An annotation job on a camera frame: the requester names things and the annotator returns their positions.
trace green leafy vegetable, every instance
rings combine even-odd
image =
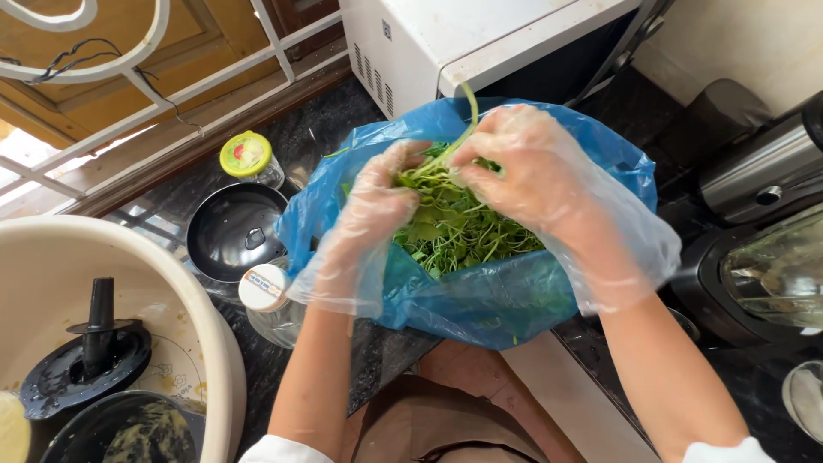
[[[469,128],[451,145],[434,143],[422,153],[429,157],[427,161],[394,179],[395,186],[417,190],[421,200],[411,222],[395,234],[393,241],[433,278],[483,262],[544,249],[529,230],[480,203],[469,189],[456,186],[443,166],[443,160],[477,125],[477,103],[463,85],[472,105]],[[500,171],[494,162],[480,159],[476,163],[491,171]]]

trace brown pants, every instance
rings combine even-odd
[[[402,375],[369,404],[352,463],[549,463],[505,410]]]

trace person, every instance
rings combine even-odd
[[[545,111],[500,107],[448,162],[481,201],[573,253],[591,297],[606,308],[599,316],[623,389],[664,462],[774,463],[750,437],[723,383],[654,288],[644,286],[607,211],[570,171],[568,153],[560,151],[568,139]],[[312,291],[322,297],[307,307],[268,435],[245,453],[243,463],[341,463],[354,313],[345,305],[356,295],[353,270],[410,220],[417,194],[392,188],[392,175],[419,164],[414,153],[427,146],[395,143],[358,175],[313,258]],[[478,157],[498,163],[504,173],[476,166]],[[549,460],[510,415],[487,400],[402,375],[370,401],[353,461]]]

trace white jar lid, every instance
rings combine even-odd
[[[238,294],[243,305],[253,311],[272,312],[288,302],[286,289],[291,279],[272,264],[255,265],[240,280]]]

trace white sleeve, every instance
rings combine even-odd
[[[240,458],[239,463],[333,463],[305,444],[267,434]]]
[[[686,449],[683,463],[775,463],[765,454],[760,443],[747,437],[737,447],[714,447],[695,442]]]

